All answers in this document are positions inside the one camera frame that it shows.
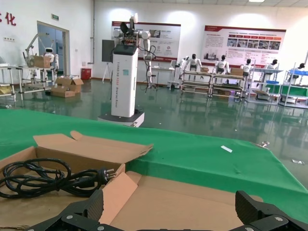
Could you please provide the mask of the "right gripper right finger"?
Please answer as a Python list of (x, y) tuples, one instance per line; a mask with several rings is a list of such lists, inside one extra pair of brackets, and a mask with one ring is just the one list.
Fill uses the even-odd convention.
[(235, 231), (307, 231), (308, 225), (273, 204), (259, 202), (244, 191), (235, 193), (235, 211), (243, 223)]

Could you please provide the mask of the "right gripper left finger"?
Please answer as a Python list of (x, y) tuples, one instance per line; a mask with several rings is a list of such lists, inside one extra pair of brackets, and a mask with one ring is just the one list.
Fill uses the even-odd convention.
[(112, 231), (99, 222), (103, 213), (103, 191), (96, 190), (90, 198), (70, 203), (58, 215), (26, 228), (27, 231)]

